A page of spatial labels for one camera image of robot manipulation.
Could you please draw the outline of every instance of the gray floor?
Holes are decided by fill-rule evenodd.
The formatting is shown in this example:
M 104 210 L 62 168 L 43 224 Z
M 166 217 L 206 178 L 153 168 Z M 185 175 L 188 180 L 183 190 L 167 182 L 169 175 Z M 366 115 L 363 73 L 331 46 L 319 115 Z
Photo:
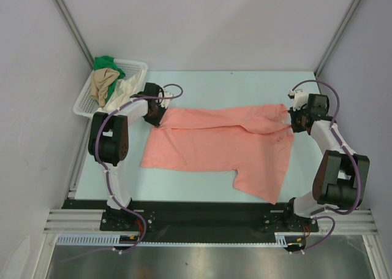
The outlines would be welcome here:
M 91 249 L 56 247 L 47 279 L 374 278 L 361 237 L 334 236 L 305 255 L 282 248 L 137 247 L 62 262 Z

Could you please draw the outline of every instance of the folded fabric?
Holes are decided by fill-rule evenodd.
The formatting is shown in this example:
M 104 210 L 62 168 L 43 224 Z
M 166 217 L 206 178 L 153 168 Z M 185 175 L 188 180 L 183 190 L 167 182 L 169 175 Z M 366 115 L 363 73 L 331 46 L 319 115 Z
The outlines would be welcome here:
M 91 77 L 91 97 L 98 101 L 99 106 L 105 105 L 108 87 L 118 78 L 119 72 L 114 69 L 98 69 Z
M 190 172 L 236 170 L 233 187 L 275 204 L 293 143 L 287 108 L 168 109 L 152 128 L 142 167 Z
M 122 106 L 129 101 L 131 95 L 136 94 L 139 89 L 139 84 L 141 83 L 142 71 L 133 75 L 128 80 L 118 80 L 115 86 L 115 91 L 111 95 L 110 99 L 107 101 L 106 105 L 103 107 L 102 111 L 112 112 L 114 109 Z
M 125 73 L 123 72 L 122 69 L 120 69 L 115 63 L 114 63 L 114 58 L 111 56 L 101 56 L 101 57 L 96 57 L 94 60 L 94 65 L 93 65 L 93 70 L 96 71 L 98 69 L 114 69 L 115 71 L 119 72 L 118 78 L 124 78 L 125 77 Z M 116 82 L 117 80 L 115 80 L 111 85 L 109 85 L 108 87 L 108 91 L 107 91 L 107 97 L 105 98 L 106 103 L 108 102 L 108 100 L 111 98 L 111 95 L 113 94 L 113 92 L 115 91 L 116 88 Z

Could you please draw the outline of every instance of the plastic basket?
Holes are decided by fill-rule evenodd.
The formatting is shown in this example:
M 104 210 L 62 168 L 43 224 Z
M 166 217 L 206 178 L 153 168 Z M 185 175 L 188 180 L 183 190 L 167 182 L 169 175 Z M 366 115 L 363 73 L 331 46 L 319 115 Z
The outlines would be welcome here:
M 131 78 L 131 76 L 137 74 L 139 71 L 142 71 L 140 80 L 138 85 L 141 87 L 141 81 L 145 79 L 147 73 L 147 64 L 141 63 L 139 61 L 134 60 L 126 60 L 126 59 L 115 59 L 115 64 L 125 72 L 124 79 Z M 91 98 L 91 76 L 87 79 L 82 91 L 79 94 L 78 99 L 73 105 L 73 112 L 77 115 L 83 115 L 84 117 L 92 118 L 94 113 L 99 108 L 98 102 L 96 102 L 93 98 Z

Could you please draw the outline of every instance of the pink towel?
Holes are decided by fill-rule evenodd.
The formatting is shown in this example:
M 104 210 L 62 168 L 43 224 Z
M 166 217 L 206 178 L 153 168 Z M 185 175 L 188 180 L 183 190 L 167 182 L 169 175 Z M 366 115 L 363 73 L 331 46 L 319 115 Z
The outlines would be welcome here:
M 142 167 L 236 170 L 234 188 L 275 204 L 293 134 L 283 105 L 224 110 L 168 109 L 146 144 Z

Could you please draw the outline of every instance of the light blue table surface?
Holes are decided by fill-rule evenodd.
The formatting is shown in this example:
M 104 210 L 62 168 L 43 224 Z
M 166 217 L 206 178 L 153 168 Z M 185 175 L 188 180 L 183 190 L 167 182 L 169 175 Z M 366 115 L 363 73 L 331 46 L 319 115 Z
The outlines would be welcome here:
M 146 82 L 161 86 L 177 83 L 184 94 L 170 107 L 190 109 L 226 109 L 246 105 L 283 103 L 290 107 L 290 88 L 303 80 L 314 79 L 312 72 L 148 72 Z M 318 93 L 315 83 L 302 86 Z M 176 172 L 140 167 L 145 143 L 151 126 L 143 119 L 129 127 L 129 152 L 125 159 L 126 180 L 134 200 L 140 201 L 211 201 L 263 202 L 233 189 L 236 172 Z M 106 199 L 107 190 L 102 168 L 86 151 L 76 199 Z M 302 196 L 312 189 L 322 154 L 316 142 L 306 133 L 295 134 L 290 165 L 286 174 L 280 202 Z

